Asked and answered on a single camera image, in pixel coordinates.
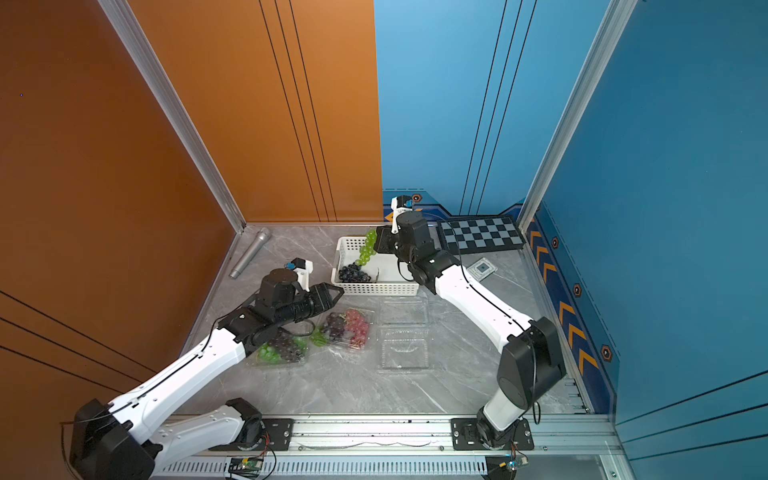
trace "checkerboard mat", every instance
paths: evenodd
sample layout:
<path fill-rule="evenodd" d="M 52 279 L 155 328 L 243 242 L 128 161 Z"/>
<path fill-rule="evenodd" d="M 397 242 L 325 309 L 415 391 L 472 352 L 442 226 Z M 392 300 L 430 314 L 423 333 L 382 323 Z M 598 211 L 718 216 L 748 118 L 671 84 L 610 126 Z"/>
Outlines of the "checkerboard mat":
<path fill-rule="evenodd" d="M 440 244 L 448 252 L 482 253 L 517 250 L 525 244 L 512 217 L 454 217 L 437 226 Z"/>

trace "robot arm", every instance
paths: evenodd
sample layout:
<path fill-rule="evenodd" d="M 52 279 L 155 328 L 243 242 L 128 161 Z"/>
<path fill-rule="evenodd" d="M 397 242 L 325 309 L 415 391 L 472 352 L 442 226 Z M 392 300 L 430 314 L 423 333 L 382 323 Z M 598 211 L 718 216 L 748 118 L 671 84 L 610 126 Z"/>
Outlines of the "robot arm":
<path fill-rule="evenodd" d="M 255 444 L 261 414 L 242 399 L 170 425 L 165 420 L 224 370 L 255 352 L 291 322 L 332 308 L 344 290 L 307 288 L 312 263 L 295 259 L 262 279 L 261 288 L 228 313 L 187 354 L 106 406 L 91 400 L 74 418 L 69 462 L 84 480 L 145 480 L 178 459 L 215 445 Z"/>
<path fill-rule="evenodd" d="M 376 251 L 407 263 L 417 283 L 457 306 L 501 353 L 499 390 L 478 412 L 478 434 L 488 447 L 504 448 L 517 420 L 565 375 L 557 327 L 513 309 L 435 248 L 427 221 L 411 207 L 411 197 L 392 199 L 396 227 L 377 229 Z"/>

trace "blue wall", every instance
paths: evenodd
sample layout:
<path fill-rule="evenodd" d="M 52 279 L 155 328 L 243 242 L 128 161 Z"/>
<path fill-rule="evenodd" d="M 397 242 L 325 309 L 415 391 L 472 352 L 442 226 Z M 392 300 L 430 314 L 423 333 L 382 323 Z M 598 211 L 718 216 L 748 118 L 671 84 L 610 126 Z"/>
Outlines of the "blue wall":
<path fill-rule="evenodd" d="M 768 3 L 638 2 L 545 206 L 621 358 L 641 480 L 715 478 L 703 465 L 766 447 L 697 448 L 765 434 L 768 408 L 635 439 L 768 402 L 763 375 L 664 408 L 768 369 L 767 151 Z"/>
<path fill-rule="evenodd" d="M 385 189 L 425 190 L 452 214 L 474 214 L 478 208 L 481 214 L 497 214 L 528 193 L 608 0 L 537 2 L 520 57 L 534 3 L 524 0 L 521 6 L 509 0 L 499 35 L 502 0 L 376 0 Z M 468 179 L 497 36 L 498 50 Z M 518 58 L 520 67 L 510 97 Z"/>

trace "white plastic basket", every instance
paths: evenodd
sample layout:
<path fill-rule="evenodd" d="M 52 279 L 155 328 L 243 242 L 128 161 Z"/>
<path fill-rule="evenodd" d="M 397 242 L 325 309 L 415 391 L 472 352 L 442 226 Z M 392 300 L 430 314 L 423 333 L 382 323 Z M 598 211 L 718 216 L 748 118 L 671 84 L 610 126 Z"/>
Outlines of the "white plastic basket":
<path fill-rule="evenodd" d="M 366 244 L 365 237 L 341 237 L 336 244 L 336 267 L 331 272 L 331 283 L 343 287 L 346 295 L 414 296 L 419 284 L 406 282 L 397 271 L 397 257 L 391 253 L 377 253 L 362 267 L 376 283 L 342 283 L 339 270 L 360 258 L 360 247 Z M 406 278 L 411 274 L 404 263 L 400 263 Z"/>

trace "marble floor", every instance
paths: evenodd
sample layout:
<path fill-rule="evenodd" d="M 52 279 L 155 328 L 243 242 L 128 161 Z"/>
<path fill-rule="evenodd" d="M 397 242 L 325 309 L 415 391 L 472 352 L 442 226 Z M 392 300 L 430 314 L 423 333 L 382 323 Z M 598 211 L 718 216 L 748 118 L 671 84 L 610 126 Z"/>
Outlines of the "marble floor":
<path fill-rule="evenodd" d="M 226 276 L 208 311 L 187 342 L 203 339 L 211 322 L 239 305 L 259 288 L 261 279 L 294 257 L 314 262 L 310 284 L 329 282 L 336 242 L 341 236 L 364 235 L 369 227 L 269 226 L 272 238 L 250 265 L 233 280 Z M 234 251 L 227 274 L 260 229 L 249 225 Z M 530 269 L 520 251 L 464 255 L 465 264 L 487 257 L 498 271 L 483 280 L 499 298 L 517 310 L 539 318 L 546 311 L 531 291 Z M 497 389 L 499 354 L 490 340 L 447 301 L 420 287 L 429 311 L 430 369 L 418 373 L 384 373 L 378 369 L 375 340 L 363 351 L 312 346 L 299 366 L 257 366 L 254 356 L 208 383 L 178 411 L 201 414 L 243 397 L 266 414 L 298 413 L 450 413 L 474 415 Z M 339 303 L 377 310 L 388 297 L 344 296 Z M 540 400 L 544 413 L 583 410 L 572 378 L 566 377 Z"/>

